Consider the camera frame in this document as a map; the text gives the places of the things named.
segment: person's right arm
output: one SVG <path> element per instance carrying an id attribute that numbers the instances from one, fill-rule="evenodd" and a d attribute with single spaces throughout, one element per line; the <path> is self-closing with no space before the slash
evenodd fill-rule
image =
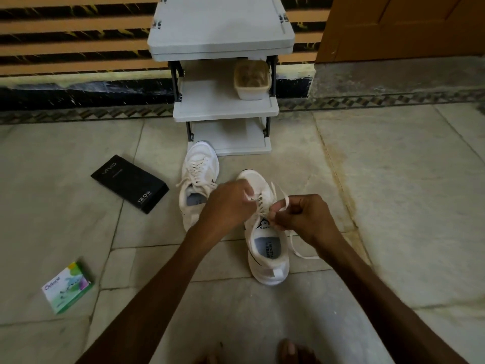
<path id="1" fill-rule="evenodd" d="M 364 263 L 338 230 L 319 195 L 293 195 L 271 207 L 270 222 L 294 230 L 342 278 L 397 363 L 457 364 L 466 361 L 436 335 Z"/>

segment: hand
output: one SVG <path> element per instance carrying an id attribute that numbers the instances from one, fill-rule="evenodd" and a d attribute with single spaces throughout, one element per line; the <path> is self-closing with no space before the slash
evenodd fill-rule
<path id="1" fill-rule="evenodd" d="M 270 207 L 270 224 L 281 230 L 294 230 L 324 260 L 328 261 L 342 242 L 346 244 L 328 205 L 319 195 L 291 195 L 286 210 L 279 212 L 284 206 L 283 199 Z"/>
<path id="2" fill-rule="evenodd" d="M 209 248 L 217 244 L 234 227 L 241 225 L 256 212 L 256 202 L 247 196 L 254 195 L 247 180 L 220 184 L 209 196 L 199 220 L 190 228 L 199 237 L 209 239 Z"/>

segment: middle shelf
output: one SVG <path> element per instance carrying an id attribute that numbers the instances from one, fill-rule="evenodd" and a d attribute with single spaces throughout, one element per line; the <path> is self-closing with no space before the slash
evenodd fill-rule
<path id="1" fill-rule="evenodd" d="M 278 115 L 276 97 L 266 93 L 262 100 L 242 100 L 234 89 L 237 59 L 183 62 L 179 77 L 180 102 L 174 104 L 176 122 L 219 120 Z"/>

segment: black box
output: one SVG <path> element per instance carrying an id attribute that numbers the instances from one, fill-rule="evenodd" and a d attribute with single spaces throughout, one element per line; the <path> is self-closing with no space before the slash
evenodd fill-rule
<path id="1" fill-rule="evenodd" d="M 91 177 L 146 214 L 168 191 L 159 178 L 120 156 L 113 156 Z"/>

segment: person's left arm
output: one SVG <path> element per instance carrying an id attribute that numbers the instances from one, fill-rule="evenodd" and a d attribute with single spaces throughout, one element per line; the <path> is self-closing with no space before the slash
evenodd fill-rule
<path id="1" fill-rule="evenodd" d="M 255 211 L 246 180 L 224 183 L 210 195 L 197 223 L 173 257 L 137 293 L 77 361 L 148 363 L 203 257 L 234 227 Z"/>

